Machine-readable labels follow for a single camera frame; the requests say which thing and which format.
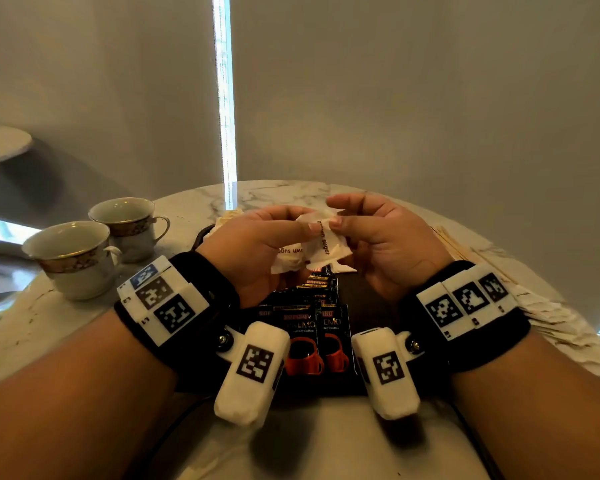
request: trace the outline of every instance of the white ceramic cup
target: white ceramic cup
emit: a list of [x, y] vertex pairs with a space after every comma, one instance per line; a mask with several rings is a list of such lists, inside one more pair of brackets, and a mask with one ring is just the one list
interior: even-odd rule
[[[171, 227], [167, 217], [153, 217], [155, 204], [145, 198], [122, 197], [94, 205], [89, 218], [109, 226], [109, 242], [122, 250], [122, 262], [139, 262], [153, 255], [153, 247]], [[160, 236], [153, 233], [153, 224], [164, 219], [167, 229]]]
[[108, 246], [109, 227], [92, 221], [77, 221], [48, 227], [33, 234], [22, 250], [38, 261], [56, 290], [67, 299], [94, 298], [109, 290], [116, 279], [117, 264]]

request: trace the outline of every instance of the red cup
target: red cup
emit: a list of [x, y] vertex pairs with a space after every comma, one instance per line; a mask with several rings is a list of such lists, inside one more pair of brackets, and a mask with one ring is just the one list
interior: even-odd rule
[[319, 376], [324, 370], [324, 361], [318, 355], [316, 343], [309, 337], [291, 339], [285, 370], [288, 376]]
[[344, 372], [349, 368], [349, 357], [342, 350], [342, 342], [337, 335], [332, 333], [325, 333], [325, 338], [336, 340], [338, 343], [338, 350], [333, 354], [326, 355], [327, 367], [330, 372]]

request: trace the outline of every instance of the black wristband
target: black wristband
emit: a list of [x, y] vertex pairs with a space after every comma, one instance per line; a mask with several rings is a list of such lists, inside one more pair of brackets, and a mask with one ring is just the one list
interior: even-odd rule
[[457, 273], [474, 266], [469, 261], [455, 261], [432, 276], [414, 293], [403, 298], [398, 308], [406, 330], [417, 333], [427, 353], [439, 355], [450, 372], [476, 369], [513, 348], [527, 336], [530, 324], [519, 308], [481, 328], [447, 340], [417, 298], [417, 294]]
[[240, 298], [231, 282], [199, 253], [180, 253], [169, 262], [207, 300], [209, 306], [202, 313], [158, 346], [122, 302], [118, 301], [114, 309], [135, 338], [161, 362], [179, 374], [189, 375], [200, 360], [215, 353], [217, 336], [224, 328], [227, 315], [240, 307]]

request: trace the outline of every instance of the beige wall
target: beige wall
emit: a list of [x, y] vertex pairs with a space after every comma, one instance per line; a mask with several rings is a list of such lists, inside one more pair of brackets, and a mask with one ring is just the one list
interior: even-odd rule
[[85, 217], [104, 198], [222, 181], [211, 0], [0, 0], [0, 217]]
[[600, 0], [232, 0], [239, 179], [472, 227], [600, 324]]

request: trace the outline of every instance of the black cable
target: black cable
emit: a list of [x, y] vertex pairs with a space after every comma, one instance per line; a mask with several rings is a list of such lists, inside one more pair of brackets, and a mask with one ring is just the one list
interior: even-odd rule
[[151, 460], [153, 459], [155, 454], [158, 453], [158, 451], [160, 450], [162, 445], [165, 443], [165, 441], [167, 441], [169, 436], [171, 436], [171, 434], [176, 430], [177, 427], [179, 427], [179, 425], [186, 419], [186, 417], [189, 416], [193, 411], [198, 409], [200, 406], [202, 406], [202, 404], [206, 403], [210, 399], [213, 399], [214, 397], [215, 396], [213, 396], [213, 395], [205, 396], [202, 399], [199, 399], [198, 401], [196, 401], [195, 403], [190, 404], [189, 407], [187, 407], [187, 409], [185, 409], [183, 412], [181, 412], [180, 416], [178, 416], [169, 425], [169, 427], [162, 434], [162, 436], [160, 438], [158, 438], [158, 441], [156, 441], [156, 443], [153, 444], [151, 450], [149, 450], [149, 453], [147, 453], [145, 455], [142, 463], [140, 464], [140, 466], [138, 466], [137, 471], [140, 473], [144, 472], [144, 470], [147, 468], [149, 463], [151, 463]]
[[463, 430], [465, 436], [469, 440], [469, 443], [473, 446], [478, 458], [482, 462], [482, 466], [487, 471], [487, 475], [491, 480], [505, 480], [502, 475], [500, 469], [496, 465], [496, 462], [492, 459], [491, 455], [487, 451], [487, 448], [482, 443], [480, 437], [473, 431], [473, 428], [469, 425], [469, 422], [466, 420], [464, 415], [460, 412], [460, 409], [456, 406], [456, 404], [447, 400], [451, 409], [456, 413], [458, 421], [460, 421], [460, 429]]

